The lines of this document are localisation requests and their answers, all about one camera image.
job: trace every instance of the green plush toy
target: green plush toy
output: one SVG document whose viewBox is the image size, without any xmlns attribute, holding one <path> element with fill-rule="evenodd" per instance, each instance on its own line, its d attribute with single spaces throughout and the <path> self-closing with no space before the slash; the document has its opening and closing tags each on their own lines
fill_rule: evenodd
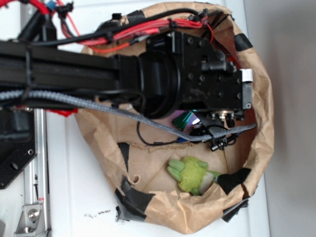
<svg viewBox="0 0 316 237">
<path fill-rule="evenodd" d="M 171 159 L 168 164 L 167 170 L 178 181 L 179 188 L 195 196 L 203 195 L 220 175 L 208 170 L 208 163 L 195 157 L 184 157 L 182 161 Z"/>
</svg>

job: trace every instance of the silver metal bracket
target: silver metal bracket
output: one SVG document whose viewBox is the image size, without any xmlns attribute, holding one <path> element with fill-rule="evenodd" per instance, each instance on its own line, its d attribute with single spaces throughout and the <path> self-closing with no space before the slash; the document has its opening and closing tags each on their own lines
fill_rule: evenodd
<svg viewBox="0 0 316 237">
<path fill-rule="evenodd" d="M 36 237 L 46 232 L 42 208 L 42 204 L 23 206 L 22 215 L 14 237 Z"/>
</svg>

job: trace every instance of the gray wall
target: gray wall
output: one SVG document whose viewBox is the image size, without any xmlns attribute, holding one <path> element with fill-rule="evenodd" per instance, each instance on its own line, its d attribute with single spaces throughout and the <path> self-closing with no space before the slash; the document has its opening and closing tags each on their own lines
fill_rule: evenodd
<svg viewBox="0 0 316 237">
<path fill-rule="evenodd" d="M 274 89 L 276 151 L 265 173 L 271 236 L 315 236 L 316 1 L 244 2 Z"/>
</svg>

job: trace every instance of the black metal bracket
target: black metal bracket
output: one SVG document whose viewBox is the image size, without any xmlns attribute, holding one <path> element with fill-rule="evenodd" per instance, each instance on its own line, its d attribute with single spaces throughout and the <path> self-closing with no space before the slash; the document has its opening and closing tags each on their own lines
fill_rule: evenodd
<svg viewBox="0 0 316 237">
<path fill-rule="evenodd" d="M 8 123 L 16 123 L 12 126 L 14 129 L 6 131 L 7 139 L 1 139 L 0 142 L 0 190 L 6 189 L 37 153 L 34 112 L 20 112 L 23 120 L 27 118 L 29 125 L 21 125 L 18 118 L 9 120 L 10 113 L 17 115 L 14 112 L 0 111 L 0 124 L 10 126 Z"/>
</svg>

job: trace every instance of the wire connector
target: wire connector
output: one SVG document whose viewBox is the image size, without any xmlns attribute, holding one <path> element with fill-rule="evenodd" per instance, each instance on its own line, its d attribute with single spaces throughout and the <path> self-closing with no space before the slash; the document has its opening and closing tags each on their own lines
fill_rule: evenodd
<svg viewBox="0 0 316 237">
<path fill-rule="evenodd" d="M 56 11 L 60 18 L 66 18 L 67 14 L 69 12 L 72 12 L 74 9 L 74 2 L 68 3 L 64 6 L 58 6 L 56 7 Z"/>
</svg>

